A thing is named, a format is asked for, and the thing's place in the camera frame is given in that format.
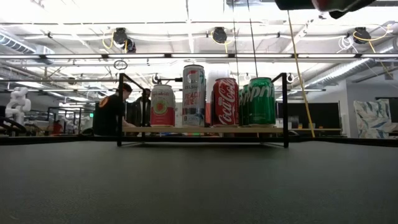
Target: green can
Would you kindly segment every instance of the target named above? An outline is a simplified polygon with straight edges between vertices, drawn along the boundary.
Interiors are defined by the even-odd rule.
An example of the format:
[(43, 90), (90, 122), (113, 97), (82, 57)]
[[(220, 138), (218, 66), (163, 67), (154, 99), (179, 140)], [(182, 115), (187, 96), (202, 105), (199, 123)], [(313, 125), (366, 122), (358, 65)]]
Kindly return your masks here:
[(243, 103), (243, 90), (239, 90), (239, 126), (243, 125), (243, 118), (242, 118), (243, 107), (242, 107), (242, 103)]
[(253, 78), (248, 88), (249, 125), (275, 124), (275, 88), (270, 78)]
[(249, 125), (249, 85), (243, 86), (242, 91), (242, 110), (240, 111), (242, 114), (242, 126)]

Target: person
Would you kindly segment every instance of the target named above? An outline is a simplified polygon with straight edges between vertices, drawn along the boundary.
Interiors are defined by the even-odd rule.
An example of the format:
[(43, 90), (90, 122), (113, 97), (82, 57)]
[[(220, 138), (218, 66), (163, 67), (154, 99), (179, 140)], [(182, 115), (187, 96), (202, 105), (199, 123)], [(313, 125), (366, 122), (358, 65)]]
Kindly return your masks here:
[[(123, 83), (123, 102), (120, 102), (119, 92), (103, 98), (95, 111), (94, 134), (99, 136), (116, 136), (118, 129), (118, 116), (121, 110), (124, 111), (124, 101), (129, 98), (132, 92), (131, 86)], [(123, 127), (135, 127), (122, 118)]]
[(139, 97), (135, 102), (132, 103), (132, 124), (137, 126), (137, 127), (143, 127), (143, 126), (150, 126), (150, 89), (146, 88), (145, 89), (145, 96), (146, 96), (146, 118), (145, 118), (145, 124), (142, 125), (142, 110), (143, 110), (143, 102), (142, 102), (142, 96)]

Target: hair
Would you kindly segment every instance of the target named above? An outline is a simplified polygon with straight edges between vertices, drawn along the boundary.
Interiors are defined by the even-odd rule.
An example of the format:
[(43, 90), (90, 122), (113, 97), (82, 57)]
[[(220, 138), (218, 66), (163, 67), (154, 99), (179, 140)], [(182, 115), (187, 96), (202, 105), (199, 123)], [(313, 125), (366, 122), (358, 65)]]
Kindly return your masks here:
[(129, 93), (132, 92), (131, 86), (130, 86), (129, 84), (127, 84), (127, 83), (123, 83), (123, 90), (126, 90), (126, 91), (128, 91)]

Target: black shirt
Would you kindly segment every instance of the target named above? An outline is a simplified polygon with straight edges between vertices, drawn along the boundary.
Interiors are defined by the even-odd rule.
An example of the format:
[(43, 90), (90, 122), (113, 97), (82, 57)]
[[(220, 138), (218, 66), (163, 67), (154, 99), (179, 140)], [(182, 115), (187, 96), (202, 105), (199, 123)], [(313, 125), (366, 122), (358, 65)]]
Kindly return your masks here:
[(117, 116), (123, 110), (124, 103), (120, 102), (118, 95), (103, 98), (94, 114), (94, 134), (100, 136), (116, 136), (118, 128)]

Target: dark gray table surface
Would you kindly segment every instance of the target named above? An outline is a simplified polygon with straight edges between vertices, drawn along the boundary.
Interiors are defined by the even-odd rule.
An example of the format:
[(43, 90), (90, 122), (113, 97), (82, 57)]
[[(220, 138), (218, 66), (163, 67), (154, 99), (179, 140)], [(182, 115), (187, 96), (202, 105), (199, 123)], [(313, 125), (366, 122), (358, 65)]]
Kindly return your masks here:
[(0, 223), (397, 223), (398, 149), (0, 146)]

